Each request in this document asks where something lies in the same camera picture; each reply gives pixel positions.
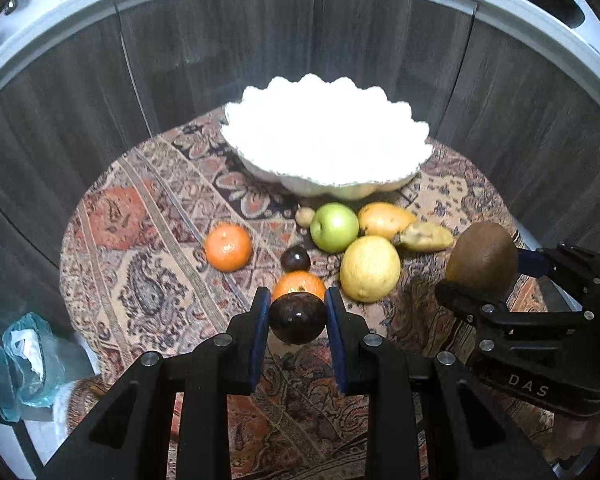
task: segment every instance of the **white bowl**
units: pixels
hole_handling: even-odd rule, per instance
[[[247,170],[299,196],[356,200],[398,189],[433,151],[429,125],[411,119],[408,103],[348,78],[277,77],[264,90],[247,87],[224,111],[222,136]]]

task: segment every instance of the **curved wall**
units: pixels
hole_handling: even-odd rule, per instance
[[[478,1],[120,0],[93,12],[0,71],[0,264],[16,261],[0,272],[14,291],[0,332],[24,303],[69,328],[62,235],[113,160],[277,75],[381,86],[468,156],[542,245],[600,251],[595,92],[568,56],[549,61]]]

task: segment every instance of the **patterned rug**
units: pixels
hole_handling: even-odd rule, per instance
[[[258,286],[273,288],[279,257],[297,243],[312,271],[338,285],[341,255],[319,251],[294,221],[298,198],[256,181],[219,131],[222,110],[155,137],[114,162],[85,193],[62,243],[61,291],[75,329],[99,357],[102,375],[79,381],[67,402],[71,431],[143,352],[187,352],[250,307]],[[503,225],[523,246],[502,199],[478,169],[430,141],[431,158],[403,189],[351,204],[384,200],[459,235],[472,222]],[[325,197],[300,200],[314,208]],[[218,222],[243,225],[253,240],[249,264],[232,274],[208,265],[206,234]],[[438,306],[434,284],[450,250],[406,258],[396,289],[375,304],[344,297],[347,309],[400,348],[433,356],[441,349],[465,361],[475,331]],[[545,310],[536,280],[520,277],[507,304]],[[553,415],[496,394],[525,433],[546,447]],[[172,427],[174,473],[180,398]],[[416,410],[418,399],[415,399]],[[263,378],[251,397],[228,401],[232,475],[247,479],[351,479],[363,475],[365,397],[343,397],[331,370],[326,332],[304,346],[269,335]],[[426,444],[420,435],[422,475]]]

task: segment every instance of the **mandarin orange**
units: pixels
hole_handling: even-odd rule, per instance
[[[306,270],[295,270],[282,275],[271,293],[271,301],[290,292],[309,292],[324,301],[327,289],[318,276]]]
[[[216,226],[205,240],[206,260],[222,272],[243,268],[251,257],[251,239],[243,227],[236,224]]]

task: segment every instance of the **dark purple fruit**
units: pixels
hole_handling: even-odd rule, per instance
[[[280,341],[303,345],[317,338],[327,323],[323,301],[309,292],[280,296],[269,308],[269,326]]]
[[[309,258],[309,253],[304,250],[302,245],[294,245],[282,253],[282,256],[280,256],[280,265],[282,265],[282,270],[285,272],[309,270],[309,267],[311,267],[311,258]]]

